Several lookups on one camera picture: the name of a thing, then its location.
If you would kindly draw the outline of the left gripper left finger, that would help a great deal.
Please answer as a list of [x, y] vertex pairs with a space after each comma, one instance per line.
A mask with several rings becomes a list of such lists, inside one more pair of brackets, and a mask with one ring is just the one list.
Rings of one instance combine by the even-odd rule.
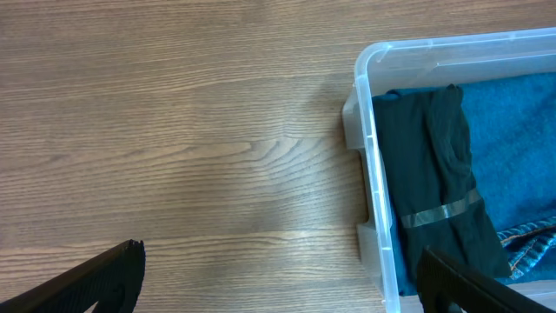
[[144, 275], [144, 243], [128, 240], [1, 303], [1, 311], [131, 313]]

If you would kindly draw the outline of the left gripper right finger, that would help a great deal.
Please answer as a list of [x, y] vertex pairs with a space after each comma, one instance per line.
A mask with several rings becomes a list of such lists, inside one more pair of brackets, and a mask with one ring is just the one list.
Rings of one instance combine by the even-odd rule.
[[554, 310], [429, 248], [423, 250], [418, 263], [416, 289], [425, 313], [554, 313]]

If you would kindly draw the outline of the small black cloth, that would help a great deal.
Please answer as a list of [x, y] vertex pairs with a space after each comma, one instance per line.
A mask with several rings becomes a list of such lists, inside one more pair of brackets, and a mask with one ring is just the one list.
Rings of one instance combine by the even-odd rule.
[[378, 145], [411, 279], [425, 248], [490, 277], [507, 277], [506, 251], [472, 169], [470, 129], [455, 85], [391, 90], [373, 100]]

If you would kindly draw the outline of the blue denim jeans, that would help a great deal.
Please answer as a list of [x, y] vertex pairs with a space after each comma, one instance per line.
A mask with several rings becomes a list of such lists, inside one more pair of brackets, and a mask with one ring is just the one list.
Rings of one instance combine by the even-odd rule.
[[[472, 169], [486, 213], [507, 253], [506, 284], [555, 277], [555, 76], [455, 85], [470, 129]], [[416, 294], [391, 228], [398, 289]]]

